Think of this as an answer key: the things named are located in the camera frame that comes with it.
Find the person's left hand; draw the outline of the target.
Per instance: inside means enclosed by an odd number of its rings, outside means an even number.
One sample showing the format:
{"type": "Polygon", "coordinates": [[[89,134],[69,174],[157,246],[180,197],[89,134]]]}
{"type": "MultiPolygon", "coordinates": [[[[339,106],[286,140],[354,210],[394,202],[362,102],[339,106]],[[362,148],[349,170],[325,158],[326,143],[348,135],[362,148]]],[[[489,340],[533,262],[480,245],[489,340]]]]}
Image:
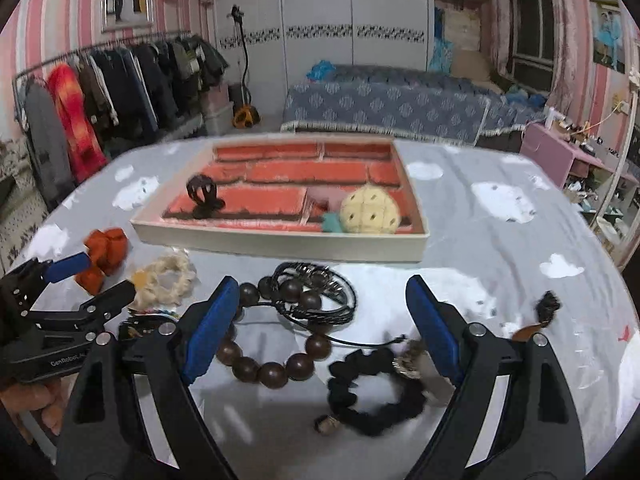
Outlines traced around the person's left hand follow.
{"type": "Polygon", "coordinates": [[[67,386],[67,380],[51,378],[39,384],[13,384],[1,390],[1,402],[28,444],[32,443],[32,434],[23,424],[21,414],[40,411],[43,425],[58,436],[68,401],[67,386]]]}

